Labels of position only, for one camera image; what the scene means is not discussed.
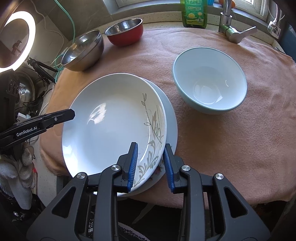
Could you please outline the white gloved hand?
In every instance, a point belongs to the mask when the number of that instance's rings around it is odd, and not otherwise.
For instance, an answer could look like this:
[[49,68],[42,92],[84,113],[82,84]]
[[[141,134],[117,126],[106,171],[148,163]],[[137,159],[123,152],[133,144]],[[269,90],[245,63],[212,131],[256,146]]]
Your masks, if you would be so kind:
[[34,148],[22,143],[21,158],[1,155],[1,190],[9,197],[15,198],[21,209],[29,210],[32,203],[34,181]]

